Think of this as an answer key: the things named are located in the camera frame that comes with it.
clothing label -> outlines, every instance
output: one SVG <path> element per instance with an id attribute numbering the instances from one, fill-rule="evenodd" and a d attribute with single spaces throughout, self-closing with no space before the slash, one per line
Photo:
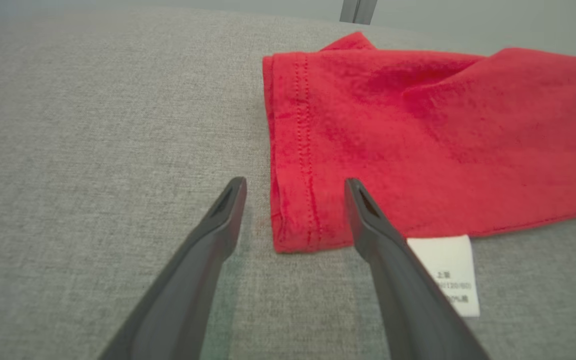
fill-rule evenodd
<path id="1" fill-rule="evenodd" d="M 409 238 L 407 244 L 457 314 L 480 316 L 480 299 L 475 284 L 473 248 L 468 235 L 453 237 Z"/>

red thread stitching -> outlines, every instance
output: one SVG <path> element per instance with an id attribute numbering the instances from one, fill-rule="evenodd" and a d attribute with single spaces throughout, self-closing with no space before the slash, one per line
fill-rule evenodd
<path id="1" fill-rule="evenodd" d="M 304 166 L 304 138 L 302 137 L 302 126 L 304 126 L 304 122 L 302 121 L 302 101 L 299 97 L 300 95 L 300 76 L 299 76 L 299 61 L 295 61 L 294 73 L 295 73 L 295 80 L 294 80 L 294 97 L 295 102 L 297 105 L 297 153 L 299 155 L 299 167 L 301 173 L 301 180 L 304 184 L 304 192 L 306 198 L 309 197 L 309 187 L 308 187 L 308 180 L 306 178 L 306 166 Z M 311 208 L 308 212 L 308 237 L 306 238 L 306 246 L 310 248 L 311 244 L 311 237 L 313 236 L 313 209 Z"/>
<path id="2" fill-rule="evenodd" d="M 312 129 L 312 121 L 313 117 L 311 116 L 311 101 L 309 99 L 311 93 L 311 87 L 308 83 L 308 55 L 304 57 L 303 63 L 303 79 L 305 83 L 305 100 L 306 100 L 306 156 L 308 160 L 308 192 L 310 195 L 310 210 L 311 216 L 315 221 L 315 228 L 317 231 L 317 239 L 315 243 L 315 248 L 318 249 L 320 247 L 320 243 L 322 242 L 322 226 L 320 225 L 320 218 L 317 215 L 317 203 L 315 201 L 315 191 L 313 187 L 313 151 L 311 147 L 311 129 Z"/>

red fabric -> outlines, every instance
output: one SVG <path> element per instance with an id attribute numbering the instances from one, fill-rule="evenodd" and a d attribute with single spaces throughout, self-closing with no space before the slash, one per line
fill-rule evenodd
<path id="1" fill-rule="evenodd" d="M 576 57 L 376 50 L 363 35 L 263 59 L 280 253 L 352 244 L 359 178 L 406 237 L 576 217 Z"/>

gray upholstered surface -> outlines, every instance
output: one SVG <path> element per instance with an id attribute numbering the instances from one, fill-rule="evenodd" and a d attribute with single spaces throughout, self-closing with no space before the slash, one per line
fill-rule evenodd
<path id="1" fill-rule="evenodd" d="M 91 359 L 233 176 L 249 196 L 205 359 L 385 359 L 354 250 L 277 255 L 261 57 L 361 28 L 178 8 L 71 13 L 0 31 L 0 359 Z M 457 50 L 468 50 L 460 44 Z M 576 359 L 576 220 L 474 242 L 497 360 Z"/>

